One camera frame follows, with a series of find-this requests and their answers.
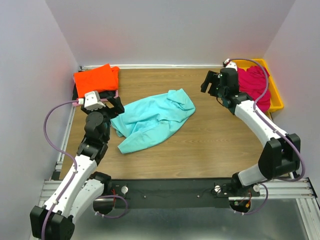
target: gray floor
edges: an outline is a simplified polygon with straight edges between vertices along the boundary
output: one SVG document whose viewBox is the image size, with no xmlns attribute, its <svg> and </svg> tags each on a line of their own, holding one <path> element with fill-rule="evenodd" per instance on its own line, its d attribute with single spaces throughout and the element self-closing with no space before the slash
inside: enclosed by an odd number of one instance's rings
<svg viewBox="0 0 320 240">
<path fill-rule="evenodd" d="M 253 207 L 261 204 L 254 200 Z M 307 240 L 295 199 L 270 199 L 257 214 L 230 209 L 132 209 L 120 219 L 102 219 L 88 208 L 73 240 Z"/>
</svg>

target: gray wall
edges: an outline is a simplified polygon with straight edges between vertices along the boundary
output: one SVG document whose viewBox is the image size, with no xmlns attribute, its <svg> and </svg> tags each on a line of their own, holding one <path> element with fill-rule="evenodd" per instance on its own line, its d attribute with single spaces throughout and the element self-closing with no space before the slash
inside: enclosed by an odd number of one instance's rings
<svg viewBox="0 0 320 240">
<path fill-rule="evenodd" d="M 78 64 L 43 0 L 6 0 L 0 7 L 0 239 L 29 239 L 29 213 L 39 202 L 57 153 L 47 144 L 48 110 L 71 99 Z M 61 143 L 70 106 L 48 123 Z"/>
<path fill-rule="evenodd" d="M 80 65 L 261 58 L 294 0 L 46 0 Z"/>
<path fill-rule="evenodd" d="M 306 175 L 320 194 L 320 1 L 297 0 L 265 54 L 284 100 L 275 122 L 301 137 Z"/>
</svg>

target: yellow plastic basket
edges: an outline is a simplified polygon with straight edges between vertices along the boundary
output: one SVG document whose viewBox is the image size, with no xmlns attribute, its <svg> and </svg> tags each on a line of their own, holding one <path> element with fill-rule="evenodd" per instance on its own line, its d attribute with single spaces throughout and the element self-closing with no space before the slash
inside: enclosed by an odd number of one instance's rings
<svg viewBox="0 0 320 240">
<path fill-rule="evenodd" d="M 266 68 L 266 70 L 268 71 L 268 73 L 270 74 L 268 65 L 264 59 L 256 58 L 253 60 L 257 61 L 259 64 L 264 66 Z M 245 60 L 235 60 L 234 62 L 236 63 L 237 67 L 241 68 L 241 69 L 248 69 L 251 66 L 255 66 L 255 64 L 253 62 L 245 61 Z M 268 112 L 275 112 L 280 109 L 283 109 L 284 103 L 282 102 L 282 99 L 280 97 L 280 94 L 278 92 L 276 84 L 274 82 L 274 79 L 271 75 L 269 76 L 269 91 L 271 93 L 271 99 L 270 99 L 270 108 L 269 108 Z"/>
</svg>

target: brown wood surface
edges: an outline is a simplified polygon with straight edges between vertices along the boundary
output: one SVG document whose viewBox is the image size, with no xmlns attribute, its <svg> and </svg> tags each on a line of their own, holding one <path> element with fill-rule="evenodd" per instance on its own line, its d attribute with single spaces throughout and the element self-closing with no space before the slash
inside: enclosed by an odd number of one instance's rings
<svg viewBox="0 0 320 240">
<path fill-rule="evenodd" d="M 195 113 L 165 142 L 122 154 L 124 140 L 111 129 L 108 150 L 97 171 L 113 179 L 231 177 L 258 162 L 262 145 L 251 130 L 215 97 L 200 92 L 208 69 L 122 69 L 119 96 L 123 105 L 180 88 L 189 95 Z M 84 136 L 86 114 L 76 108 L 67 152 L 76 154 Z M 65 157 L 60 178 L 72 161 Z"/>
</svg>

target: cloth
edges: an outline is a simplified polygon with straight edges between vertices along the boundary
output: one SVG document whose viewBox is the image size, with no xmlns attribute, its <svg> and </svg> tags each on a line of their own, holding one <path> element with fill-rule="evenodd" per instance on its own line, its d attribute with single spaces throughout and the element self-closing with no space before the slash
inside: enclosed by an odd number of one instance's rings
<svg viewBox="0 0 320 240">
<path fill-rule="evenodd" d="M 162 143 L 187 121 L 196 107 L 183 89 L 149 96 L 124 106 L 124 113 L 111 119 L 119 137 L 121 153 L 132 153 Z"/>
<path fill-rule="evenodd" d="M 117 66 L 110 67 L 109 64 L 97 67 L 90 71 L 81 71 L 73 74 L 76 90 L 79 98 L 84 98 L 85 94 L 92 91 L 98 93 L 104 91 L 118 90 Z"/>
<path fill-rule="evenodd" d="M 102 91 L 102 92 L 99 92 L 100 99 L 106 99 L 109 96 L 114 98 L 116 96 L 116 91 Z M 73 91 L 72 91 L 72 100 L 77 100 L 78 98 L 79 97 L 78 97 L 77 88 L 76 88 L 76 85 L 74 85 Z"/>
<path fill-rule="evenodd" d="M 269 73 L 266 68 L 264 68 L 264 70 L 269 77 Z M 259 66 L 252 66 L 247 70 L 238 68 L 238 80 L 240 86 L 239 90 L 249 94 L 253 100 L 256 100 L 266 88 L 266 78 L 264 72 Z M 268 89 L 265 95 L 257 102 L 257 106 L 262 112 L 269 110 L 270 98 L 271 94 Z"/>
</svg>

